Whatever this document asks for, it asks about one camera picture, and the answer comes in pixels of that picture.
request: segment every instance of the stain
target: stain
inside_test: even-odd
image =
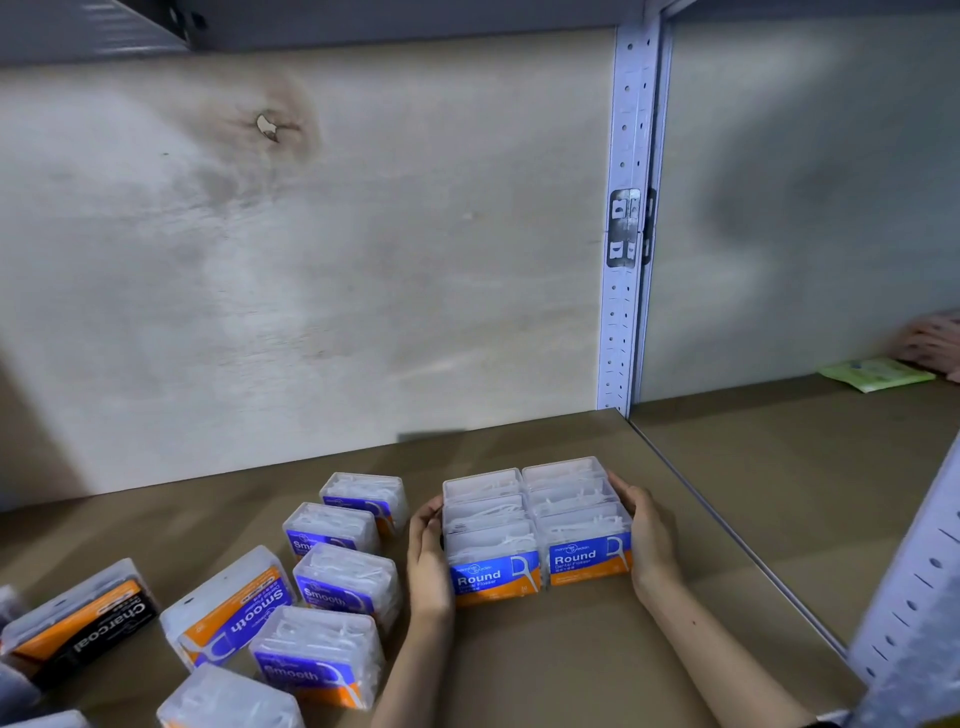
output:
[[[314,98],[280,56],[170,59],[164,66],[177,93],[145,90],[139,100],[201,153],[185,185],[213,208],[272,200],[295,184],[319,156]]]

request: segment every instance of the forearm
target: forearm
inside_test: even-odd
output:
[[[426,728],[433,724],[451,640],[448,621],[411,620],[371,728]]]
[[[814,722],[682,582],[665,579],[643,601],[723,728],[800,728]]]

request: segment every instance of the green package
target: green package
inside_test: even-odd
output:
[[[861,392],[876,392],[879,389],[916,384],[919,381],[936,379],[936,375],[908,367],[894,359],[882,356],[877,359],[854,359],[844,364],[834,364],[817,370],[817,374],[836,379],[856,387]]]

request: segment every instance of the blue label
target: blue label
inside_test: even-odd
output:
[[[275,688],[345,688],[356,682],[346,663],[326,663],[302,657],[254,652],[267,682]]]
[[[373,600],[367,596],[347,589],[325,584],[322,581],[297,577],[297,585],[303,595],[303,601],[320,609],[333,612],[352,612],[358,615],[373,616]]]
[[[274,609],[293,603],[294,600],[287,592],[282,579],[265,585],[214,633],[203,651],[194,659],[194,665],[197,667],[203,663],[222,665],[234,652],[247,646]]]
[[[390,512],[390,503],[386,500],[367,500],[359,497],[324,496],[326,505],[338,505],[341,508],[353,508],[358,511],[370,511],[378,522],[394,524],[393,514]]]
[[[601,536],[598,539],[572,541],[550,547],[550,573],[563,573],[605,564],[611,559],[622,559],[629,571],[627,554],[630,552],[630,533]]]
[[[354,551],[357,548],[352,539],[321,536],[319,533],[307,533],[306,531],[287,531],[287,538],[290,539],[290,546],[294,548],[294,553],[298,556],[306,556],[307,551],[317,544],[333,544],[343,548],[352,548]]]
[[[501,556],[472,564],[450,567],[453,591],[459,595],[483,592],[516,581],[525,582],[534,592],[540,590],[540,554],[527,551],[513,556]]]

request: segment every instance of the perforated metal post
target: perforated metal post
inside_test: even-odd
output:
[[[960,436],[900,544],[850,647],[869,686],[855,728],[960,713]]]
[[[616,409],[624,417],[633,391],[659,46],[658,13],[639,25],[617,28],[597,409]]]

